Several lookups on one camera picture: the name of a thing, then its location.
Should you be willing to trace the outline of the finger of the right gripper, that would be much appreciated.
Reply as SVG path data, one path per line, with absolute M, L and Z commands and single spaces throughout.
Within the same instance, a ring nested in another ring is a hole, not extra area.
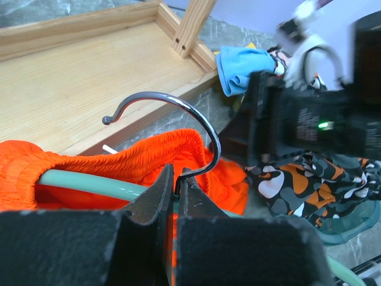
M 241 107 L 220 132 L 221 154 L 243 166 L 253 165 L 251 111 Z

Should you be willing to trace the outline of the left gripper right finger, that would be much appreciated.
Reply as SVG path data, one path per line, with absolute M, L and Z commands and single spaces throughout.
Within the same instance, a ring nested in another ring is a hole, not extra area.
M 199 187 L 194 176 L 181 180 L 179 216 L 186 217 L 229 217 Z

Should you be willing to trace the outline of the green hanger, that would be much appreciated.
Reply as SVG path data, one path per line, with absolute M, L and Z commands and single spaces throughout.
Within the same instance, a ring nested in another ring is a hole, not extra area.
M 227 125 L 230 115 L 233 114 L 233 109 L 238 105 L 239 97 L 227 98 L 215 89 L 209 89 L 206 92 L 194 97 L 190 101 L 199 111 L 203 112 L 204 116 L 211 122 L 217 131 L 221 131 Z M 145 126 L 139 131 L 128 132 L 123 135 L 123 140 L 116 144 L 115 142 L 104 143 L 99 150 L 103 153 L 115 153 L 131 147 L 136 142 L 158 135 L 171 130 L 180 128 L 196 129 L 204 138 L 204 142 L 210 142 L 209 136 L 202 126 L 193 119 L 188 113 L 178 108 L 170 110 L 165 116 L 160 117 L 152 124 Z M 250 218 L 269 218 L 270 212 L 265 207 L 265 204 L 260 199 L 260 196 L 254 192 L 253 188 L 249 189 L 248 202 L 244 212 L 245 217 Z M 358 263 L 355 257 L 354 243 L 348 242 L 339 246 L 329 248 L 329 253 L 333 255 L 329 262 L 333 263 L 337 269 L 341 263 L 341 272 L 345 274 L 345 278 L 353 280 L 354 276 L 349 274 L 348 266 L 353 266 Z

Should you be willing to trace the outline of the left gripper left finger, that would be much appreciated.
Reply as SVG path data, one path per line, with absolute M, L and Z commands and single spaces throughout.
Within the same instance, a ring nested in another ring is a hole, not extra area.
M 139 225 L 150 225 L 167 206 L 173 194 L 174 171 L 171 164 L 164 166 L 158 179 L 141 195 L 130 202 L 123 214 Z

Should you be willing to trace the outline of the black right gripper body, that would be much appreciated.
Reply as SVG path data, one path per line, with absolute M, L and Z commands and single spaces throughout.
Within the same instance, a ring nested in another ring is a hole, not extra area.
M 380 122 L 380 12 L 354 22 L 354 79 L 335 82 L 326 55 L 317 67 L 318 78 L 306 88 L 287 88 L 284 76 L 261 71 L 251 75 L 246 93 L 251 103 L 253 164 L 275 163 L 316 146 L 323 147 L 326 128 L 333 134 L 348 131 L 345 119 L 361 112 L 368 122 Z

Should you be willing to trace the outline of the orange shorts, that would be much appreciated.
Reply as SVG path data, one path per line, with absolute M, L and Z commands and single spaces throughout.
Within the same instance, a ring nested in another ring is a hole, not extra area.
M 213 154 L 204 147 L 200 134 L 179 129 L 143 139 L 117 154 L 64 156 L 43 151 L 26 141 L 1 143 L 1 210 L 119 209 L 121 199 L 57 187 L 37 186 L 40 176 L 51 169 L 87 173 L 151 186 L 166 164 L 178 177 L 187 167 L 208 164 Z

